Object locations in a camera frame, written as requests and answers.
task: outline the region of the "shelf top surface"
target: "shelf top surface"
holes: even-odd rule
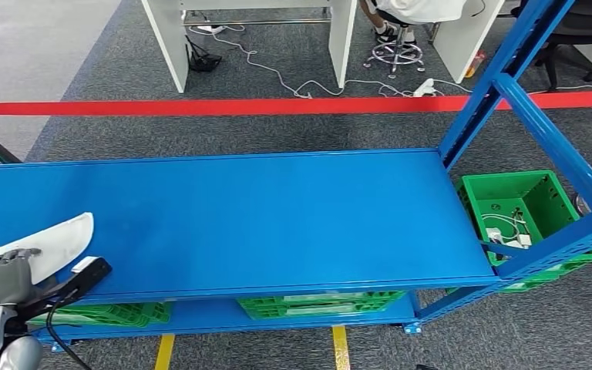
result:
[[[174,302],[168,323],[150,324],[145,328],[121,326],[83,325],[57,326],[61,338],[115,338],[123,336],[159,335],[162,333],[187,334],[213,331],[242,331],[282,328],[309,328],[329,325],[409,323],[416,321],[412,304],[407,297],[398,299],[384,311],[363,314],[337,314],[323,316],[294,316],[254,320],[234,299]],[[49,339],[46,331],[41,338]]]
[[[0,246],[82,212],[104,300],[493,278],[434,150],[0,166]]]

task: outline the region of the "chair base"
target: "chair base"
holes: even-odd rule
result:
[[[390,79],[395,79],[396,69],[398,66],[407,66],[409,64],[418,64],[416,69],[419,72],[425,72],[426,67],[423,61],[423,51],[416,45],[402,44],[395,42],[382,43],[371,50],[371,56],[366,59],[364,67],[370,68],[371,61],[377,60],[385,64],[391,65],[391,73],[388,75]]]
[[[541,49],[539,51],[539,54],[536,56],[536,61],[534,63],[534,65],[537,67],[546,67],[548,79],[550,80],[550,88],[548,89],[548,91],[557,91],[557,71],[555,70],[556,62],[563,62],[570,66],[585,70],[587,74],[584,77],[582,77],[582,80],[584,82],[592,82],[592,67],[585,66],[577,61],[559,55],[557,53],[557,49],[559,48],[559,46],[560,45],[555,42],[549,43],[545,49]]]

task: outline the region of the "white cable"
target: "white cable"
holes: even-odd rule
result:
[[[514,217],[508,217],[508,216],[505,216],[503,214],[483,214],[482,215],[482,218],[485,218],[485,217],[488,217],[488,218],[501,217],[501,218],[506,218],[507,220],[515,221],[515,222],[517,222],[519,224],[526,224],[526,222],[523,221],[523,220],[518,220],[518,219],[516,219]]]
[[[557,87],[557,89],[582,89],[583,87],[592,87],[592,85],[581,85],[581,86],[563,86],[563,87]],[[529,92],[528,95],[534,95],[534,94],[541,94],[541,93],[548,93],[548,90],[541,90],[541,91],[535,91],[535,92]]]
[[[482,215],[482,219],[485,220],[487,218],[495,218],[497,220],[501,220],[502,222],[507,222],[508,224],[512,225],[512,227],[516,231],[516,234],[514,234],[514,236],[512,236],[512,237],[506,237],[506,236],[503,235],[503,239],[516,239],[516,237],[518,237],[520,235],[520,231],[519,231],[518,226],[514,222],[512,222],[510,220],[507,220],[507,218],[509,218],[509,217],[506,217],[505,216],[506,218],[502,218],[500,216],[501,215],[499,215],[499,214],[483,214]]]
[[[233,28],[231,28],[230,26],[227,26],[227,25],[225,25],[224,28],[230,29],[231,31],[235,31],[235,32],[242,32],[242,31],[244,31],[246,29],[244,26],[240,26],[239,29],[233,29]],[[346,89],[346,84],[348,84],[350,82],[374,83],[374,84],[377,83],[377,84],[380,85],[380,89],[378,89],[378,94],[381,95],[381,96],[384,96],[384,97],[389,97],[389,96],[382,91],[383,89],[390,90],[392,92],[392,96],[402,96],[402,97],[411,97],[412,96],[412,92],[411,91],[408,91],[408,90],[402,90],[402,91],[400,91],[400,90],[396,89],[394,86],[387,85],[386,83],[383,83],[383,82],[380,82],[380,81],[364,81],[364,80],[360,80],[360,79],[349,79],[349,80],[346,80],[344,82],[344,87],[341,88],[341,90],[339,92],[337,92],[337,93],[336,92],[332,92],[331,90],[329,90],[325,86],[323,86],[321,83],[319,83],[317,81],[314,81],[314,80],[306,81],[303,84],[301,84],[297,89],[292,89],[290,86],[288,86],[284,82],[284,80],[282,78],[282,74],[280,73],[280,71],[278,71],[277,69],[273,69],[271,67],[264,66],[264,65],[261,65],[259,63],[256,63],[256,62],[252,62],[251,61],[251,56],[256,55],[258,53],[257,50],[246,50],[241,44],[236,43],[236,42],[232,42],[232,41],[227,41],[227,40],[219,39],[217,37],[217,35],[216,34],[213,34],[213,33],[201,32],[200,30],[199,31],[196,31],[192,27],[189,27],[189,30],[191,32],[194,32],[194,33],[198,34],[198,35],[212,36],[218,42],[222,42],[224,44],[228,44],[228,45],[232,45],[232,46],[238,47],[239,50],[241,50],[244,54],[246,54],[246,63],[250,64],[251,66],[260,67],[262,69],[266,69],[268,71],[274,72],[277,75],[278,80],[280,81],[280,84],[285,89],[291,91],[294,94],[294,96],[297,96],[299,98],[305,98],[305,99],[311,99],[312,98],[312,95],[309,92],[308,92],[307,95],[302,95],[300,93],[301,89],[303,89],[304,87],[306,87],[306,85],[309,85],[311,83],[315,84],[316,86],[319,86],[321,89],[323,89],[325,92],[327,92],[330,95],[340,96],[344,92],[344,90]]]
[[[472,93],[473,92],[472,90],[469,90],[466,87],[464,87],[462,85],[458,85],[458,84],[456,84],[454,82],[448,82],[448,81],[444,81],[442,79],[432,79],[432,81],[443,82],[443,83],[446,83],[446,84],[451,85],[451,86],[459,87],[460,89],[466,91],[467,93]]]

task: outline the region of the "gray floor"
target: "gray floor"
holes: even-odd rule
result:
[[[492,55],[511,20],[497,21],[484,49]],[[183,99],[289,97],[270,72],[244,63],[233,48],[200,36],[194,41],[224,56],[212,73],[194,73],[187,94],[173,90],[167,68],[138,2],[123,0],[96,42],[88,62],[69,85],[64,99]],[[324,25],[254,26],[241,40],[261,53],[258,62],[279,68],[288,84],[316,79],[334,86]],[[450,80],[441,60],[425,43],[428,71],[403,70],[395,80],[386,69],[362,67],[373,45],[371,29],[359,15],[349,78],[389,81],[415,89],[432,76]],[[576,53],[565,49],[566,53]],[[561,66],[560,85],[578,86],[581,72]],[[467,86],[474,81],[467,81]],[[530,68],[522,84],[541,90],[543,71]],[[457,90],[439,87],[451,94]],[[324,96],[309,89],[313,96]],[[374,86],[349,85],[349,96],[377,95]],[[592,164],[592,109],[548,112]],[[294,150],[431,146],[439,142],[452,113],[357,116],[276,116],[225,118],[52,117],[28,154],[29,160],[77,160],[132,156],[253,153]],[[459,161],[453,176],[467,173],[552,168],[516,117],[498,112]],[[389,326],[348,329],[351,365],[356,369],[414,369],[416,363],[440,369],[591,369],[592,265],[527,294],[501,294],[450,314],[406,336]],[[157,338],[112,339],[78,344],[94,368],[150,368]],[[263,331],[177,338],[171,368],[178,369],[332,369],[329,329]],[[45,368],[76,368],[63,354],[48,354]]]
[[[0,102],[60,100],[119,0],[0,0]],[[0,141],[25,158],[48,117],[0,117]]]

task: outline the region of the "green crate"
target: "green crate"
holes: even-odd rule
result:
[[[253,319],[343,315],[383,311],[404,291],[286,295],[237,299]]]
[[[486,235],[487,227],[498,227],[505,236],[508,230],[513,234],[513,227],[510,224],[494,218],[483,220],[481,216],[484,214],[512,217],[513,210],[516,207],[520,208],[533,244],[580,217],[571,205],[557,176],[549,170],[464,176],[457,183],[456,188],[460,200],[483,241],[489,240]],[[492,266],[506,263],[504,256],[489,251],[487,256]],[[506,288],[504,291],[528,291],[542,283],[556,280],[561,275],[590,262],[592,262],[592,251],[529,277],[523,281],[526,284],[523,287],[517,285],[516,288]]]
[[[59,308],[53,314],[53,324],[143,328],[150,323],[168,322],[169,318],[169,303],[74,305]],[[29,324],[33,325],[44,325],[45,322],[46,314],[29,320]]]

